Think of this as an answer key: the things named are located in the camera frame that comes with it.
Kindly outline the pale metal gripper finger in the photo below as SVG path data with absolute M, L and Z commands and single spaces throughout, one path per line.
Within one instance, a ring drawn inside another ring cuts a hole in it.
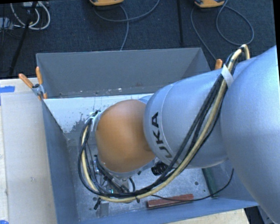
M 96 211 L 96 216 L 98 218 L 108 216 L 109 215 L 109 203 L 103 202 L 100 200 L 97 201 L 95 204 L 95 211 Z

